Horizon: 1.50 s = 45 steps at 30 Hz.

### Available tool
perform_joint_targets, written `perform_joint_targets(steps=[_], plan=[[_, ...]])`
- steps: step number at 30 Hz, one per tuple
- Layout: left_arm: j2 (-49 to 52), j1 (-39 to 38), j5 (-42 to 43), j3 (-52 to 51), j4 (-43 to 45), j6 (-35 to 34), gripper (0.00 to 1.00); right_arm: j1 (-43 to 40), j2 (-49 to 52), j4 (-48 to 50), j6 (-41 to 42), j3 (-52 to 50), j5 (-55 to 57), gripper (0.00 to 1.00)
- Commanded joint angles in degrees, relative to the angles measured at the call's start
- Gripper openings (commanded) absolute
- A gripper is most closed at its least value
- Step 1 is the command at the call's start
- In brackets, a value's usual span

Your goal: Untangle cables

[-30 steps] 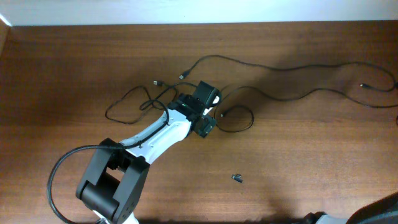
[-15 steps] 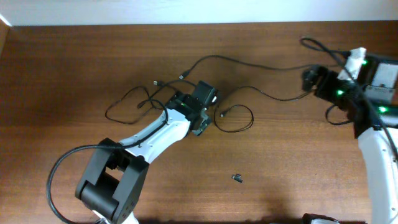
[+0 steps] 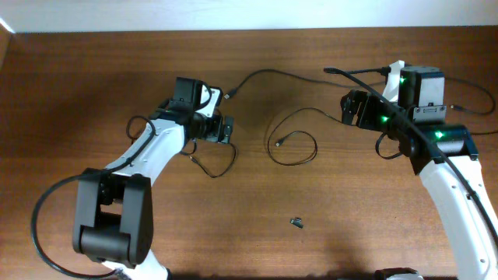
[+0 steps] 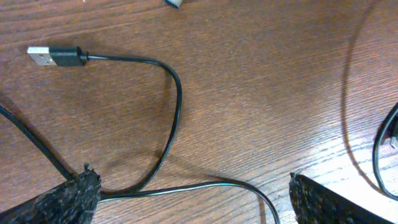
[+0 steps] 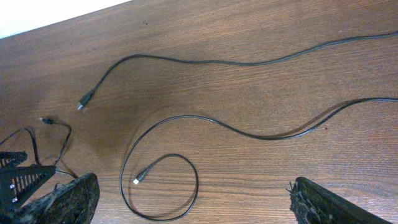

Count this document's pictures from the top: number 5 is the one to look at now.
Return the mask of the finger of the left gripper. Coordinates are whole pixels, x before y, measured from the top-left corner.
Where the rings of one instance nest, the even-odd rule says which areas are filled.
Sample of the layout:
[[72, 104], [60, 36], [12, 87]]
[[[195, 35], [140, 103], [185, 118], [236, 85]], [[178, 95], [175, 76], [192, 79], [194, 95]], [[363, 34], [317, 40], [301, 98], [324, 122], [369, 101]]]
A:
[[17, 167], [26, 159], [26, 152], [0, 152], [1, 168]]
[[21, 207], [55, 170], [55, 166], [1, 167], [1, 214]]

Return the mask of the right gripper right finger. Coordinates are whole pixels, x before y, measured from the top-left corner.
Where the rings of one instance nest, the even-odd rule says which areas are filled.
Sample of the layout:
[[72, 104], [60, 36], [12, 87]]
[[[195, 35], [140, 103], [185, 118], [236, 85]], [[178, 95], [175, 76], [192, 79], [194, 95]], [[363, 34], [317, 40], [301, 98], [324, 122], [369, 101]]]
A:
[[390, 224], [305, 177], [291, 182], [288, 192], [298, 224]]

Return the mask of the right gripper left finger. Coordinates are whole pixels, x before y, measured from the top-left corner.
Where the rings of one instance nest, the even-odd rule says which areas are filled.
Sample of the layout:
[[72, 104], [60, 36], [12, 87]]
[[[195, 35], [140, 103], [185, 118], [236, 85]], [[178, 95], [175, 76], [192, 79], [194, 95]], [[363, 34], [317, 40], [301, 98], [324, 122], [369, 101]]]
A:
[[89, 172], [9, 212], [9, 223], [90, 224], [99, 197], [98, 178]]

